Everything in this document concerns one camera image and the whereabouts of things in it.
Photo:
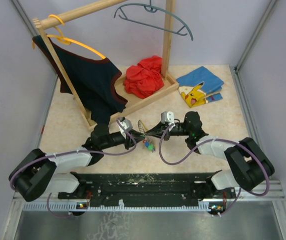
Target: yellow hanger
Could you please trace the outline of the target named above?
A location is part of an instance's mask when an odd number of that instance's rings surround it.
[[[54,14],[50,14],[48,16],[49,18],[56,18],[58,21],[61,22],[62,25],[65,25],[65,23],[56,15]],[[63,35],[62,31],[57,27],[55,26],[54,27],[59,33],[60,33],[60,36],[58,35],[52,35],[52,34],[47,34],[47,37],[49,38],[56,38],[59,42],[61,42],[62,44],[66,44],[66,45],[70,45],[71,43],[74,43],[74,44],[77,44],[79,46],[82,46],[90,51],[92,51],[93,53],[97,54],[98,56],[100,56],[102,59],[105,59],[106,57],[104,55],[102,55],[99,51],[93,49],[92,47],[90,46],[87,46],[79,41],[76,41],[76,40],[73,40],[73,39],[70,39],[70,38],[67,38]]]

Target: yellow pikachu print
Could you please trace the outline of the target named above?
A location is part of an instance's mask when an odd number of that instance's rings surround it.
[[[181,95],[187,105],[192,108],[206,103],[206,94],[201,90],[204,82],[196,85],[188,94],[182,92]]]

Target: wall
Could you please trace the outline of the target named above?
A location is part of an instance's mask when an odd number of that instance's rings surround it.
[[[10,1],[0,0],[0,237],[14,194],[8,176],[37,143],[54,81]]]
[[[32,18],[44,19],[96,0],[19,0]],[[130,0],[126,3],[146,3]],[[172,65],[230,64],[235,66],[263,15],[269,0],[177,0],[176,14],[191,28],[188,36],[173,36]],[[153,4],[165,7],[165,0]],[[115,64],[129,66],[140,59],[162,54],[163,31],[132,22],[113,19],[116,6],[60,26],[64,35],[86,43],[108,56]],[[148,13],[143,7],[124,8],[128,17],[162,27],[164,14]],[[176,21],[176,30],[182,26]],[[57,33],[49,29],[48,33]],[[79,46],[64,46],[72,52],[96,59]]]
[[[279,1],[241,76],[263,147],[286,196],[286,1]]]

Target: maroon trim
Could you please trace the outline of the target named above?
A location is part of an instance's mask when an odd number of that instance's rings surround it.
[[[42,47],[40,47],[37,42],[35,42],[35,37],[33,37],[33,42],[39,47],[39,49],[43,52],[43,54],[47,57],[47,59],[49,60],[49,62],[52,64],[52,66],[54,67],[60,81],[61,81],[61,93],[67,93],[67,89],[66,89],[66,86],[68,86],[63,74],[61,73],[61,71],[59,70],[57,64],[55,63],[53,57],[51,55],[49,55],[45,49],[43,49]],[[86,57],[83,57],[83,56],[79,56],[77,54],[74,54],[70,51],[67,51],[63,48],[61,48],[60,46],[57,46],[56,44],[54,44],[50,39],[49,41],[51,42],[51,44],[55,47],[57,47],[58,49],[60,49],[61,51],[67,53],[67,54],[70,54],[72,56],[76,56],[86,62],[89,62],[89,63],[95,63],[95,64],[106,64],[106,63],[109,63],[111,62],[107,57],[105,59],[102,59],[102,60],[93,60],[93,59],[89,59],[89,58],[86,58]],[[114,98],[114,100],[116,100],[117,102],[119,102],[120,104],[124,104],[126,105],[126,103],[128,102],[125,98],[123,98],[122,96],[120,96],[117,92],[116,92],[116,89],[115,89],[115,82],[116,80],[122,75],[122,73],[118,70],[118,73],[115,74],[111,80],[111,85],[110,85],[110,91],[111,91],[111,94]]]

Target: gray hanger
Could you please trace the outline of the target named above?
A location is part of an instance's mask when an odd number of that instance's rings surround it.
[[[131,20],[129,19],[126,14],[124,13],[124,11],[122,10],[123,7],[126,7],[126,6],[142,6],[145,8],[145,10],[149,13],[156,13],[158,10],[160,10],[161,12],[164,12],[165,14],[169,14],[171,15],[172,17],[174,17],[175,19],[177,19],[178,21],[180,21],[182,24],[183,24],[183,27],[181,27],[178,31],[172,31],[170,29],[166,29],[166,28],[163,28],[163,27],[159,27],[159,26],[154,26],[154,25],[151,25],[151,24],[148,24],[148,23],[144,23],[144,22],[141,22],[141,21],[135,21],[135,20]],[[121,19],[123,20],[126,20],[126,21],[130,21],[130,22],[133,22],[133,23],[136,23],[136,24],[142,24],[142,25],[145,25],[145,26],[148,26],[148,27],[152,27],[152,28],[157,28],[157,29],[160,29],[160,30],[164,30],[164,31],[167,31],[167,32],[170,32],[170,33],[173,33],[173,34],[177,34],[177,35],[180,35],[180,36],[186,36],[187,34],[190,35],[191,37],[191,40],[193,40],[193,34],[191,32],[191,30],[189,29],[188,25],[182,20],[180,19],[178,16],[174,15],[173,13],[171,13],[170,11],[167,11],[165,9],[162,9],[160,7],[156,7],[156,6],[153,6],[152,5],[152,0],[149,0],[149,5],[148,4],[143,4],[143,3],[128,3],[128,4],[124,4],[124,5],[121,5],[119,8],[116,9],[115,11],[115,14],[114,14],[114,18],[116,17],[116,13],[117,11],[120,10],[123,14],[123,16],[121,16],[120,14],[118,15]],[[186,28],[186,30],[188,31],[188,33],[180,33],[184,28]]]

